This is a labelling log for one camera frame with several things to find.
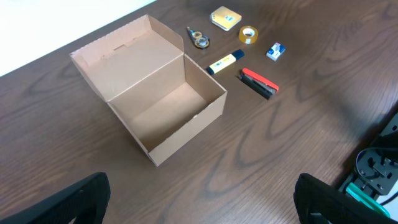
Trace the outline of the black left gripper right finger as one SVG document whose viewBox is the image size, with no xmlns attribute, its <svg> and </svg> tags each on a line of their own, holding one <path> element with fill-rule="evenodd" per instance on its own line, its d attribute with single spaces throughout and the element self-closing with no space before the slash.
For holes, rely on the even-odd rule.
<svg viewBox="0 0 398 224">
<path fill-rule="evenodd" d="M 307 173 L 295 184 L 294 204 L 304 224 L 397 224 Z"/>
</svg>

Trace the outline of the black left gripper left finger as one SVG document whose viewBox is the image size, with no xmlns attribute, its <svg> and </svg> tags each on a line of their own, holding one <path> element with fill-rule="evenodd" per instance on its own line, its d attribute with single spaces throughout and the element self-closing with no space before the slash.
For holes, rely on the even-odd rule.
<svg viewBox="0 0 398 224">
<path fill-rule="evenodd" d="M 97 172 L 1 220 L 3 224 L 102 224 L 110 200 L 108 176 Z"/>
</svg>

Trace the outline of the brown cardboard box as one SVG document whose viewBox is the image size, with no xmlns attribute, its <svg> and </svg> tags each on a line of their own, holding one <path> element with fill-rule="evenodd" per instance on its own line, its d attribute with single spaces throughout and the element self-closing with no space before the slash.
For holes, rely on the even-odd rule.
<svg viewBox="0 0 398 224">
<path fill-rule="evenodd" d="M 223 113 L 226 89 L 185 53 L 179 34 L 150 15 L 70 57 L 155 165 Z"/>
</svg>

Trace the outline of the clear yellow tape roll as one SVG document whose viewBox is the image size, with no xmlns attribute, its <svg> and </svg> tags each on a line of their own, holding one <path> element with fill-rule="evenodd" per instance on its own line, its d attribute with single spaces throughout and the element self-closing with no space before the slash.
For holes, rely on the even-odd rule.
<svg viewBox="0 0 398 224">
<path fill-rule="evenodd" d="M 238 39 L 244 44 L 253 44 L 258 38 L 258 30 L 253 26 L 243 26 L 239 30 Z"/>
</svg>

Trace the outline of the yellow sticky note pad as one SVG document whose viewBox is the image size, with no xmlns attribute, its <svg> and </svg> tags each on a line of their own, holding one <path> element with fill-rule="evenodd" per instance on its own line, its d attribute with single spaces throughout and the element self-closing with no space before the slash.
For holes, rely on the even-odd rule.
<svg viewBox="0 0 398 224">
<path fill-rule="evenodd" d="M 221 6 L 210 14 L 210 21 L 224 31 L 229 31 L 242 19 L 242 16 L 227 7 Z"/>
</svg>

